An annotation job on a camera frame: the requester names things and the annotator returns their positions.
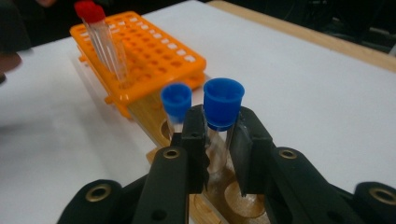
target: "white table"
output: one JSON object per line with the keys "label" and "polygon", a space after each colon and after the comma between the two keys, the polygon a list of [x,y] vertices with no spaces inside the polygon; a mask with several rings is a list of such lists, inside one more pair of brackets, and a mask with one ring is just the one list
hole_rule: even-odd
{"label": "white table", "polygon": [[[198,2],[145,18],[204,56],[210,77],[241,82],[275,143],[329,182],[396,188],[396,74]],[[154,144],[105,105],[78,56],[72,38],[33,48],[0,88],[0,223],[55,223],[85,184],[149,170]]]}

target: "orange test tube rack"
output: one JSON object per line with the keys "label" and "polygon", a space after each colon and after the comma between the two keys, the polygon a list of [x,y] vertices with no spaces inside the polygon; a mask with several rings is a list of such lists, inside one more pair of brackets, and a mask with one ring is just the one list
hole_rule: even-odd
{"label": "orange test tube rack", "polygon": [[168,83],[179,81],[195,89],[205,82],[205,59],[136,13],[106,17],[106,23],[115,44],[122,44],[125,50],[127,75],[123,81],[99,60],[84,24],[73,26],[70,34],[78,43],[80,59],[90,65],[106,89],[105,101],[125,118],[131,117],[128,105]]}

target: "blue cap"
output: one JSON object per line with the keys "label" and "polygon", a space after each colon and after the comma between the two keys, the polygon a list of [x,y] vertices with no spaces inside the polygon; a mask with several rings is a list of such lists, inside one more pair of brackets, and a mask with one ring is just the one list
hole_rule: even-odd
{"label": "blue cap", "polygon": [[220,77],[204,85],[204,111],[209,128],[226,131],[235,123],[241,108],[244,87],[237,81]]}
{"label": "blue cap", "polygon": [[187,110],[191,107],[191,95],[190,87],[183,83],[174,83],[163,88],[161,100],[166,113],[175,119],[172,122],[183,122]]}

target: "red cap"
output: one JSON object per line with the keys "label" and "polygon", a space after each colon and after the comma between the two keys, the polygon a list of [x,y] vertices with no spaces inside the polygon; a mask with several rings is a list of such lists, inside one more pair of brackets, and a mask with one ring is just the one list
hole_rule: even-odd
{"label": "red cap", "polygon": [[75,3],[77,15],[87,23],[95,23],[105,19],[106,15],[102,7],[93,1],[79,1]]}

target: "test tube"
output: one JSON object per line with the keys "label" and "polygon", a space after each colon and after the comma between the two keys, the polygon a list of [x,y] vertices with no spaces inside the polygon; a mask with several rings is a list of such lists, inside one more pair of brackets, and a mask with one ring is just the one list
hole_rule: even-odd
{"label": "test tube", "polygon": [[239,115],[244,87],[237,81],[220,77],[204,85],[204,114],[209,139],[206,155],[210,175],[220,172],[226,164],[233,125]]}
{"label": "test tube", "polygon": [[120,46],[117,48],[113,42],[102,7],[92,1],[79,1],[75,3],[75,10],[87,29],[99,60],[119,81],[124,81],[126,62],[124,57],[120,57],[124,53],[119,53]]}
{"label": "test tube", "polygon": [[187,110],[191,107],[191,89],[183,83],[170,84],[161,91],[170,137],[183,131]]}

